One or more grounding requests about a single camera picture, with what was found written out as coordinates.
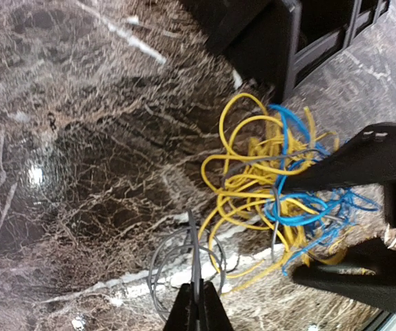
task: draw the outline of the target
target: blue cable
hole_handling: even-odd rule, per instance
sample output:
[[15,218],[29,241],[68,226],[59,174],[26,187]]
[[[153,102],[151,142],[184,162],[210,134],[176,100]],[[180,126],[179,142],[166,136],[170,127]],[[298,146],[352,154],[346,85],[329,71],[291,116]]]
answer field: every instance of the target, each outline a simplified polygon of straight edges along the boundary
[[[305,124],[301,121],[299,117],[297,117],[293,112],[289,109],[282,107],[280,105],[269,105],[269,108],[272,110],[278,111],[281,115],[281,121],[283,124],[283,133],[284,133],[284,145],[282,148],[282,154],[287,155],[288,153],[288,122],[295,125],[297,131],[299,131],[309,143],[311,141],[310,132],[305,126]],[[323,156],[328,156],[329,153],[327,149],[321,144],[316,143],[315,148],[317,148]],[[289,165],[288,170],[295,170],[300,167],[300,165],[305,160],[299,160]],[[285,159],[281,160],[280,169],[285,170]],[[279,222],[283,225],[287,226],[303,226],[306,231],[307,237],[313,239],[313,242],[308,244],[305,248],[302,248],[295,252],[291,258],[285,263],[282,267],[283,273],[287,275],[286,267],[287,265],[293,261],[294,259],[300,257],[303,254],[306,254],[309,250],[311,250],[316,245],[329,246],[332,242],[340,235],[340,231],[344,229],[346,226],[355,225],[355,212],[356,210],[364,210],[369,212],[378,211],[380,206],[378,203],[373,200],[364,197],[360,194],[353,192],[351,189],[333,189],[331,197],[329,200],[324,201],[319,197],[316,197],[314,192],[305,192],[305,193],[290,193],[290,194],[282,194],[282,188],[287,179],[286,175],[279,175],[275,182],[275,187],[277,188],[278,196],[280,201],[285,201],[286,199],[298,199],[304,205],[307,205],[310,209],[315,210],[318,214],[309,214],[307,212],[293,217],[283,217],[278,214],[278,208],[276,205],[276,201],[267,201],[264,206],[264,214],[268,219],[273,222]],[[354,198],[362,200],[366,206],[358,205],[354,202]],[[322,219],[326,216],[335,212],[336,216],[341,218],[343,221],[331,221],[325,224]],[[317,239],[315,238],[315,231],[321,230],[321,236]]]

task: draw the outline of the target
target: tangled cables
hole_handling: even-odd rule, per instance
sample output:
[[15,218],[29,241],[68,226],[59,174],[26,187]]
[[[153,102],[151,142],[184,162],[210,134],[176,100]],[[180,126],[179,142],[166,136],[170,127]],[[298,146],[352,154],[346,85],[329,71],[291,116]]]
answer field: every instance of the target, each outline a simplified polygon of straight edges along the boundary
[[[261,115],[248,117],[241,121],[227,140],[224,121],[233,104],[240,98],[253,100],[261,109]],[[316,259],[325,264],[337,264],[345,255],[345,250],[327,259],[316,256],[313,249],[316,246],[329,248],[329,252],[344,239],[345,229],[355,225],[356,210],[376,211],[379,206],[372,200],[363,197],[351,189],[336,189],[331,192],[305,192],[283,194],[286,178],[303,172],[312,164],[329,155],[328,150],[320,143],[327,136],[334,137],[333,149],[339,148],[339,138],[335,132],[316,135],[315,122],[308,108],[305,108],[308,127],[290,110],[270,105],[269,110],[254,96],[247,93],[238,94],[224,108],[219,120],[219,136],[226,149],[225,154],[210,155],[201,166],[201,175],[207,186],[216,194],[216,208],[208,215],[197,232],[197,226],[189,212],[189,226],[166,237],[155,251],[149,269],[148,286],[155,308],[160,317],[166,320],[168,310],[157,298],[157,285],[161,271],[168,260],[178,256],[181,251],[193,250],[192,282],[201,277],[199,251],[207,252],[215,270],[221,274],[219,293],[225,279],[244,277],[263,262],[237,274],[226,272],[226,255],[222,244],[217,239],[217,231],[225,223],[242,226],[251,230],[273,231],[272,260],[273,264],[249,278],[245,283],[232,289],[241,290],[273,270],[281,268],[286,274],[288,264],[301,257],[305,264]],[[235,140],[240,130],[249,123],[265,122],[265,134],[261,137],[251,137],[246,154],[239,154],[234,149]],[[207,177],[206,167],[212,161],[223,161],[223,176],[220,187],[217,187]],[[210,222],[219,219],[212,229]],[[251,223],[258,216],[262,224]],[[168,251],[155,271],[155,261],[167,242],[182,234],[188,234],[190,243]],[[200,240],[204,233],[208,234],[208,247]],[[279,261],[275,260],[274,247],[277,238],[284,245],[284,254]],[[213,243],[220,251],[220,258],[213,252]]]

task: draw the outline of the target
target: dark marble surface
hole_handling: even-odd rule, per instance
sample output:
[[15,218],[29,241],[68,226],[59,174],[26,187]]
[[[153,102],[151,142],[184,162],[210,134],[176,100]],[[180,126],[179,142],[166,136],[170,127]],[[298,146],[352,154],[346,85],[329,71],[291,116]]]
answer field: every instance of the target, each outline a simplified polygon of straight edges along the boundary
[[[172,0],[0,0],[0,330],[161,329],[148,262],[186,208],[214,206],[199,169],[236,92],[204,41]],[[346,139],[396,120],[396,1],[286,105]],[[361,219],[354,241],[384,234]],[[245,265],[268,245],[225,235]],[[280,272],[224,305],[236,330],[357,330],[373,311]]]

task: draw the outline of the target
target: marble wall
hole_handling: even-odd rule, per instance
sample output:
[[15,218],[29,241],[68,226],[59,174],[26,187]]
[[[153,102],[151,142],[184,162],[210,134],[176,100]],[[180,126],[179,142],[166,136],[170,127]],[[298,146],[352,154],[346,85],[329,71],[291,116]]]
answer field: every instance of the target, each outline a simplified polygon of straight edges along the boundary
[[[162,328],[148,262],[186,208],[214,206],[199,169],[236,93],[205,40],[174,0],[0,0],[0,330]],[[346,139],[396,120],[396,1],[286,105]],[[383,235],[380,215],[362,222],[354,241]],[[250,256],[255,235],[226,240]],[[236,330],[356,330],[373,311],[280,272],[224,305]]]

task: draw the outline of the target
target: black metal frame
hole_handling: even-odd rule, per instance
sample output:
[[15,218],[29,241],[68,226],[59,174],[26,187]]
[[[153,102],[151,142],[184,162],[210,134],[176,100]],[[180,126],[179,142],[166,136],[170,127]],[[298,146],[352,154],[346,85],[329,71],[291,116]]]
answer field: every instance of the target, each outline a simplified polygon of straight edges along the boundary
[[[209,51],[224,54],[243,78],[272,85],[276,103],[288,98],[314,69],[347,48],[390,5],[390,0],[181,2],[208,34]],[[310,37],[305,39],[303,30],[312,30],[312,23],[320,30],[308,33]]]
[[[396,228],[396,123],[367,126],[338,151],[290,177],[287,191],[318,191],[379,183],[384,187],[385,220]],[[373,274],[343,274],[365,268]],[[380,238],[347,249],[338,265],[313,263],[293,272],[293,281],[396,312],[396,251]]]

